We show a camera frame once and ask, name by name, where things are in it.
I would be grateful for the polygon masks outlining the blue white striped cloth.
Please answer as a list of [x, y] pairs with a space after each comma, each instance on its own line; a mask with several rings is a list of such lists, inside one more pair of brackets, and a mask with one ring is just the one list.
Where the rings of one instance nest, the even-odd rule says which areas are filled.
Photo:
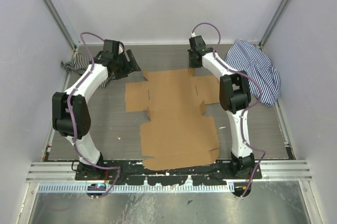
[[225, 62], [238, 71], [245, 71], [255, 81], [249, 81], [255, 98], [262, 95], [262, 104], [274, 105], [280, 95], [281, 78], [266, 53], [247, 41], [237, 40], [228, 51]]

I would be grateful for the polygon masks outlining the right aluminium frame post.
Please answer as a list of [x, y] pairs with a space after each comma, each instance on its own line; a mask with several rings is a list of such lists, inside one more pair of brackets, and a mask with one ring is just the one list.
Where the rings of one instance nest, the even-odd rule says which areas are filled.
[[268, 39], [270, 38], [272, 32], [277, 26], [277, 23], [279, 22], [280, 18], [282, 17], [283, 13], [285, 12], [287, 6], [289, 5], [291, 0], [281, 0], [271, 21], [268, 24], [268, 27], [266, 31], [264, 32], [258, 46], [260, 49], [262, 49], [265, 44], [267, 43]]

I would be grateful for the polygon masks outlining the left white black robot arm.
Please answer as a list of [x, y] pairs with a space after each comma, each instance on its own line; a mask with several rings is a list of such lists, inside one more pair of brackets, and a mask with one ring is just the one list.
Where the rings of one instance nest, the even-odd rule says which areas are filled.
[[118, 80], [140, 70], [131, 50], [126, 50], [120, 41], [106, 39], [103, 49], [91, 57], [87, 69], [77, 82], [66, 91], [53, 95], [53, 129], [65, 137], [78, 154], [76, 172], [80, 176], [100, 180], [109, 170], [90, 135], [89, 99], [108, 78]]

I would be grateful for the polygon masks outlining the aluminium frame post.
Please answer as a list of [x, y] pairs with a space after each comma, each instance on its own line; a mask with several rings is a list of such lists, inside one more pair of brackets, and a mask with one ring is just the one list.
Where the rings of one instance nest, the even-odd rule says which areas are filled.
[[285, 12], [287, 6], [289, 5], [291, 0], [281, 0], [271, 21], [268, 24], [268, 27], [266, 31], [264, 32], [258, 46], [260, 49], [262, 49], [265, 44], [267, 43], [268, 39], [270, 38], [272, 32], [277, 26], [277, 23], [279, 22], [280, 18], [282, 17], [283, 13]]
[[42, 1], [47, 10], [49, 11], [49, 13], [51, 14], [53, 20], [56, 23], [56, 26], [58, 27], [59, 31], [61, 32], [67, 43], [73, 50], [77, 49], [78, 45], [72, 38], [70, 30], [66, 27], [65, 22], [62, 20], [62, 17], [59, 11], [57, 10], [53, 0], [42, 0]]

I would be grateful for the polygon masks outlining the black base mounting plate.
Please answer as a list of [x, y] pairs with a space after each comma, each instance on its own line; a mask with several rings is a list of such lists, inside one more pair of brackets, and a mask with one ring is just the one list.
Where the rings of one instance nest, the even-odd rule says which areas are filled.
[[173, 170], [152, 171], [145, 168], [139, 160], [107, 160], [106, 167], [119, 167], [117, 170], [100, 170], [92, 166], [85, 168], [82, 164], [72, 168], [76, 172], [75, 180], [105, 180], [109, 184], [117, 179], [117, 185], [140, 186], [148, 184], [155, 186], [183, 185], [190, 178], [192, 185], [225, 185], [226, 180], [238, 180], [240, 177], [233, 175], [230, 163], [226, 160], [216, 160], [210, 165], [179, 168]]

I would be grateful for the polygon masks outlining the left aluminium frame post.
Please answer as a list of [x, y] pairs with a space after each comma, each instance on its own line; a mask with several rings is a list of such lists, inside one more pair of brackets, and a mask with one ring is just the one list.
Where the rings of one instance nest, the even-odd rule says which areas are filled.
[[57, 10], [53, 0], [42, 0], [42, 1], [47, 10], [49, 11], [49, 13], [51, 14], [53, 20], [56, 23], [56, 26], [58, 27], [59, 31], [61, 32], [67, 43], [73, 50], [77, 49], [78, 45], [72, 38], [70, 30], [66, 27], [65, 22], [62, 20], [62, 17], [59, 11]]

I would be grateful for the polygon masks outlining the brown cardboard box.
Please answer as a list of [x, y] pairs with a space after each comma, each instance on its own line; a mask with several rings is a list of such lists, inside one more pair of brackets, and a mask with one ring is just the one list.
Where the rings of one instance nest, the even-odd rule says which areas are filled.
[[140, 125], [143, 165], [153, 171], [210, 165], [220, 142], [206, 106], [219, 102], [215, 76], [195, 76], [193, 69], [144, 72], [143, 82], [125, 85], [127, 112], [146, 111]]

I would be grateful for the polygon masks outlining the black white striped cloth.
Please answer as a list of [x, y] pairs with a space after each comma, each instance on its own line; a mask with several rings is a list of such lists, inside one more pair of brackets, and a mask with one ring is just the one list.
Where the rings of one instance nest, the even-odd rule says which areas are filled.
[[89, 56], [85, 56], [81, 53], [75, 53], [74, 57], [67, 61], [61, 61], [60, 66], [67, 72], [76, 72], [82, 76], [87, 70], [88, 66], [91, 64], [91, 59]]

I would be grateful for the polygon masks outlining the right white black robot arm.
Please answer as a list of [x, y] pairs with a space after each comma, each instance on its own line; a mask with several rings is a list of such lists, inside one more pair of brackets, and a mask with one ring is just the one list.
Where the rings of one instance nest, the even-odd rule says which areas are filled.
[[229, 118], [232, 135], [231, 172], [235, 178], [243, 179], [255, 166], [253, 150], [248, 146], [251, 92], [247, 73], [230, 67], [212, 47], [207, 47], [202, 36], [192, 34], [189, 43], [189, 67], [204, 67], [219, 81], [219, 101]]

